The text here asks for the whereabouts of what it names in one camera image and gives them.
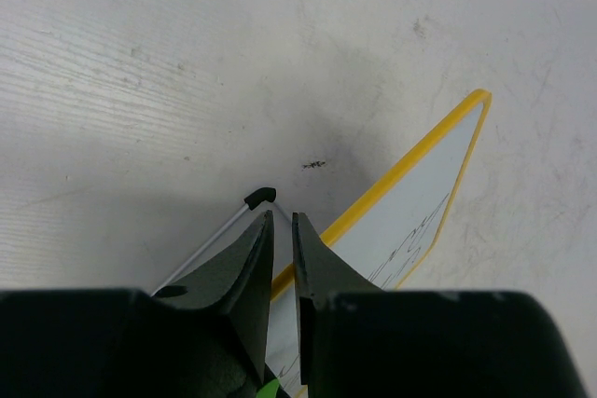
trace yellow whiteboard frame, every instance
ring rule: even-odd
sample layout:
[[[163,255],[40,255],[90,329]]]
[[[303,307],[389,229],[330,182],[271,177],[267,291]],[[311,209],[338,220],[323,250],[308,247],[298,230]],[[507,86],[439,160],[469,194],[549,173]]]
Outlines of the yellow whiteboard frame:
[[[461,101],[443,120],[441,120],[423,139],[417,143],[397,164],[390,169],[378,182],[376,182],[363,196],[361,196],[353,205],[351,205],[346,212],[344,212],[327,230],[321,235],[321,240],[328,247],[332,247],[371,207],[373,207],[383,196],[390,191],[390,189],[400,181],[419,161],[424,158],[429,151],[431,151],[451,130],[453,130],[460,121],[465,118],[475,107],[480,103],[483,104],[483,110],[479,116],[477,127],[473,133],[473,137],[466,150],[465,159],[458,172],[456,183],[450,193],[450,199],[446,205],[446,210],[441,216],[439,227],[429,249],[421,257],[421,259],[414,265],[404,278],[398,283],[396,289],[407,279],[410,273],[416,269],[427,255],[436,245],[439,233],[444,226],[451,204],[456,196],[458,187],[462,181],[463,175],[468,165],[468,160],[475,148],[479,133],[483,127],[485,117],[489,112],[492,104],[492,94],[487,90],[477,89],[471,92],[464,100]],[[281,295],[294,280],[294,269],[292,265],[288,265],[271,283],[271,299]]]

